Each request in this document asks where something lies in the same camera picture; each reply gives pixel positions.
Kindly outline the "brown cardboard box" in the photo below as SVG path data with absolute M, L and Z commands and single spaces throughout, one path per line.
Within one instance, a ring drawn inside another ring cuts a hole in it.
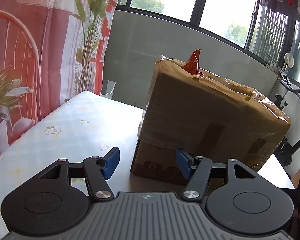
M 186 62 L 160 56 L 138 129 L 130 171 L 136 176 L 184 185 L 175 162 L 183 148 L 216 163 L 234 158 L 258 171 L 279 146 L 291 120 L 249 86 Z

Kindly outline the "red patterned curtain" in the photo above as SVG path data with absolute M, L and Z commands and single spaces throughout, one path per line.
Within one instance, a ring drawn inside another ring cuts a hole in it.
M 0 156 L 77 94 L 100 94 L 118 0 L 0 0 Z

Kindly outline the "black metal window frame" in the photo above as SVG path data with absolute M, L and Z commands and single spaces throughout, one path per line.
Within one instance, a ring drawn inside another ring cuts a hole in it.
M 179 23 L 209 35 L 248 59 L 217 73 L 253 87 L 268 64 L 294 56 L 289 78 L 300 87 L 300 0 L 119 0 L 119 9 Z

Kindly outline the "floral checked tablecloth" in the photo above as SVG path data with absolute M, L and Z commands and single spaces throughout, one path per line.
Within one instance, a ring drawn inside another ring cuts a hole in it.
M 34 125 L 0 155 L 0 206 L 19 185 L 54 161 L 80 163 L 120 149 L 120 163 L 108 184 L 130 191 L 130 166 L 142 109 L 82 92 Z M 0 239 L 8 233 L 0 214 Z

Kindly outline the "red snack packet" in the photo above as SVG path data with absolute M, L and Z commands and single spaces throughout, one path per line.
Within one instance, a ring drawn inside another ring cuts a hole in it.
M 183 70 L 187 71 L 191 75 L 203 76 L 204 74 L 199 70 L 199 56 L 200 49 L 195 50 L 188 59 L 187 63 L 182 67 Z

